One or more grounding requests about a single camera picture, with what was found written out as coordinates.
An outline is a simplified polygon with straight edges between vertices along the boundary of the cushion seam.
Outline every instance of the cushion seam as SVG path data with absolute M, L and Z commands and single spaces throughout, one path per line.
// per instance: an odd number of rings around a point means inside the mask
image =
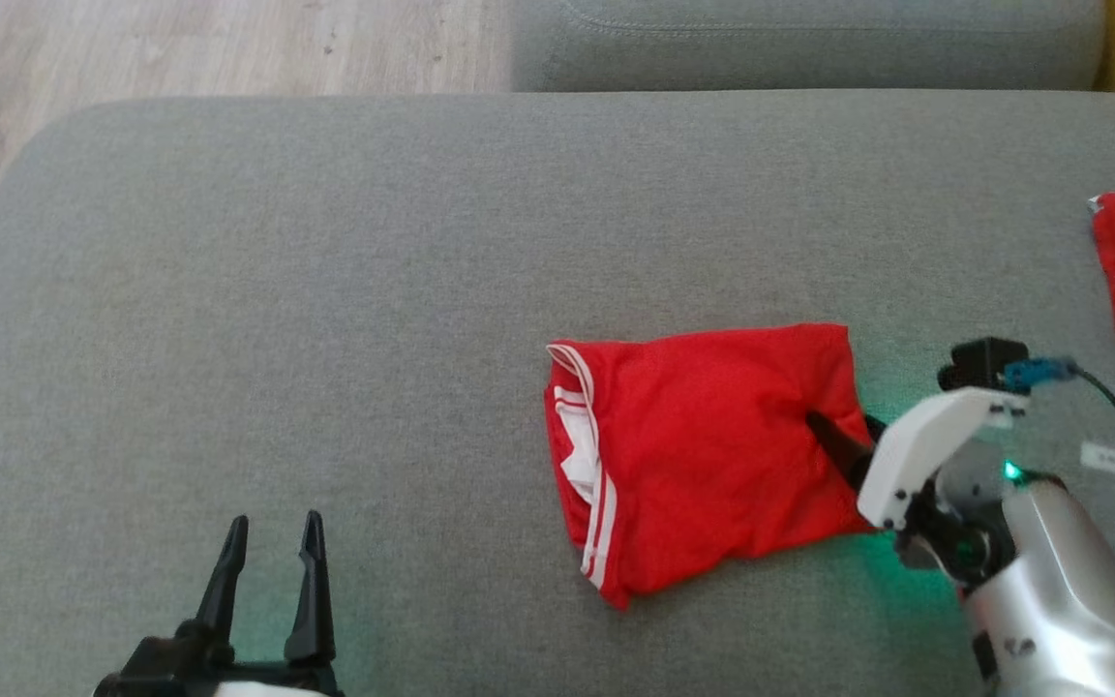
M 1024 36 L 1034 33 L 1059 33 L 1069 30 L 1073 26 L 1078 26 L 1084 19 L 1093 17 L 1098 12 L 1098 6 L 1092 4 L 1088 11 L 1079 14 L 1078 18 L 1068 19 L 1066 22 L 1059 23 L 1058 26 L 1047 27 L 1047 28 L 968 28 L 968 27 L 954 27 L 954 26 L 913 26 L 913 27 L 898 27 L 898 26 L 802 26 L 802 23 L 794 23 L 793 26 L 786 26 L 786 23 L 774 23 L 774 26 L 760 26 L 759 23 L 673 23 L 673 26 L 659 26 L 658 23 L 646 23 L 646 22 L 627 22 L 622 19 L 614 18 L 597 18 L 588 12 L 583 12 L 579 8 L 575 8 L 571 0 L 561 0 L 561 6 L 566 10 L 571 18 L 575 21 L 583 22 L 593 31 L 601 31 L 605 33 L 700 33 L 708 36 L 731 36 L 735 33 L 767 33 L 773 31 L 805 31 L 805 32 L 816 32 L 816 31 L 863 31 L 863 32 L 882 32 L 882 33 L 921 33 L 921 32 L 949 32 L 949 33 L 966 33 L 966 35 L 1006 35 L 1006 36 Z

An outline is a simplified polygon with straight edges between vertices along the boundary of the blue cable connector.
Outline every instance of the blue cable connector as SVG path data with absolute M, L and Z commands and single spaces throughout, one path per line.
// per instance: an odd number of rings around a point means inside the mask
M 1078 377 L 1078 364 L 1073 358 L 1031 358 L 1005 366 L 1005 386 L 1030 389 L 1044 383 L 1067 383 Z

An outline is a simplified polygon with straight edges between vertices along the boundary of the wooden floor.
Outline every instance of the wooden floor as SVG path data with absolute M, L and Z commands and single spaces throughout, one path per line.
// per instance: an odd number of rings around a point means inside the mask
M 508 0 L 0 0 L 0 176 L 81 106 L 504 91 Z

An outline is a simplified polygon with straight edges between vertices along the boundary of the gray ottoman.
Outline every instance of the gray ottoman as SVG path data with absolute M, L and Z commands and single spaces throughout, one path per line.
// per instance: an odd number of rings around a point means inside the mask
M 864 406 L 988 333 L 1115 387 L 1085 200 L 1115 97 L 740 91 L 94 107 L 0 186 L 0 696 L 88 694 L 253 534 L 233 640 L 279 657 L 327 520 L 348 694 L 976 694 L 957 601 L 885 535 L 608 608 L 541 389 L 558 336 L 846 322 Z M 1089 389 L 1018 462 L 1115 548 Z
M 515 91 L 1088 89 L 1103 0 L 515 0 Z

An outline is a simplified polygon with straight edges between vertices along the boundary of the couch cushion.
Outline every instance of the couch cushion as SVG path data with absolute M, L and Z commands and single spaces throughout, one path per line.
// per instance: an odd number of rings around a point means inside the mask
M 327 516 L 349 694 L 973 694 L 882 535 L 608 608 L 547 459 L 546 341 L 850 325 L 864 406 L 988 333 L 1115 388 L 1085 200 L 1115 96 L 772 91 L 103 106 L 0 186 L 0 694 L 87 694 L 253 517 L 234 640 L 279 657 Z M 1115 546 L 1088 388 L 1018 462 Z
M 517 0 L 517 91 L 1088 89 L 1103 0 Z

